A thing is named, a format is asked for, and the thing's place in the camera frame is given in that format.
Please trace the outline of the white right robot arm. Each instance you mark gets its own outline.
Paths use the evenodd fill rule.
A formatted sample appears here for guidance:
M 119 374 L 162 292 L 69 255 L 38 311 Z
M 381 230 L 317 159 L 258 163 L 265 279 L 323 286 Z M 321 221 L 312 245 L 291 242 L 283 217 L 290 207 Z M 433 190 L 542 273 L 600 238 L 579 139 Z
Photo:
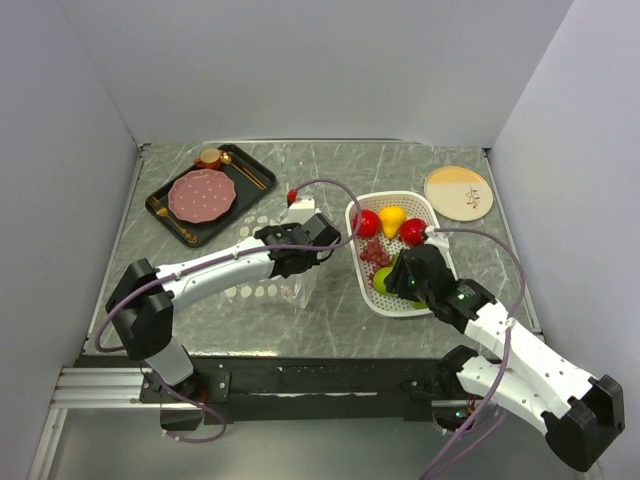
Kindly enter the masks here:
M 437 375 L 449 398 L 489 397 L 532 425 L 569 467 L 588 471 L 624 431 L 619 382 L 572 364 L 539 340 L 486 288 L 458 279 L 433 245 L 401 251 L 385 279 L 388 292 L 427 305 L 435 317 L 501 359 L 493 365 L 469 348 L 447 356 Z

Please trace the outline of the purple grape bunch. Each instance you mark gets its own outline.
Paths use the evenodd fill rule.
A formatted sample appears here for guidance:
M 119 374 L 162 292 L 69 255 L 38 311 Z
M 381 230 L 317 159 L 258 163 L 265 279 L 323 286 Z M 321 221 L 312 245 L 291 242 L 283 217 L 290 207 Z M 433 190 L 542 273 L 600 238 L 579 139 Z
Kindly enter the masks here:
M 379 238 L 370 240 L 359 254 L 359 258 L 370 269 L 371 285 L 374 285 L 374 278 L 379 270 L 392 266 L 392 257 L 386 252 Z

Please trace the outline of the clear polka dot zip bag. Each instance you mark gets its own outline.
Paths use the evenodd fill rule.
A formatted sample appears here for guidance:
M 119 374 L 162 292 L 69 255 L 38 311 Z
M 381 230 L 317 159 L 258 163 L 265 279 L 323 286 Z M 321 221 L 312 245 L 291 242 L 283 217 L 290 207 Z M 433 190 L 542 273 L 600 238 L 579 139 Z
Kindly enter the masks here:
M 247 215 L 238 225 L 234 244 L 244 241 L 263 227 L 284 224 L 288 220 L 288 214 L 285 210 L 270 216 Z M 296 308 L 304 309 L 307 307 L 317 284 L 319 273 L 320 267 L 316 266 L 302 274 L 292 275 L 288 278 L 277 276 L 233 286 L 226 289 L 224 295 L 230 303 L 271 304 L 286 302 Z

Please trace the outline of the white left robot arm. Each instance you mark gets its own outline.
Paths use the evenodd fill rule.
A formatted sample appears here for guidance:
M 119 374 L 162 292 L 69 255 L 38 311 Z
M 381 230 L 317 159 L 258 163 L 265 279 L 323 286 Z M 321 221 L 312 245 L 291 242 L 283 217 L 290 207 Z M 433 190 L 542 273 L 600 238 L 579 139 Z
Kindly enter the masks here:
M 154 267 L 142 259 L 128 266 L 106 306 L 128 357 L 152 368 L 163 390 L 184 402 L 199 378 L 186 349 L 173 336 L 174 317 L 233 286 L 287 278 L 329 256 L 340 231 L 321 213 L 305 223 L 267 226 L 238 244 L 199 259 Z

